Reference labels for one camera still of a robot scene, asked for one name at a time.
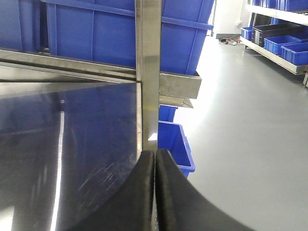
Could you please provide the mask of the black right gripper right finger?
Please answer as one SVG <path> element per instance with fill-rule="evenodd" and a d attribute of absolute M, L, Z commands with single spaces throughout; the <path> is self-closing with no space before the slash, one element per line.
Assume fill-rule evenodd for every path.
<path fill-rule="evenodd" d="M 155 155 L 155 193 L 161 231 L 249 231 L 204 198 L 177 167 L 167 149 Z"/>

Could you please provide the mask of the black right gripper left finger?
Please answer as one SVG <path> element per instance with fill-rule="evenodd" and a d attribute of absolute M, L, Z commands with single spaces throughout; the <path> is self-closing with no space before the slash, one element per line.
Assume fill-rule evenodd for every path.
<path fill-rule="evenodd" d="M 142 151 L 123 185 L 97 211 L 70 231 L 150 231 L 154 197 L 154 152 Z"/>

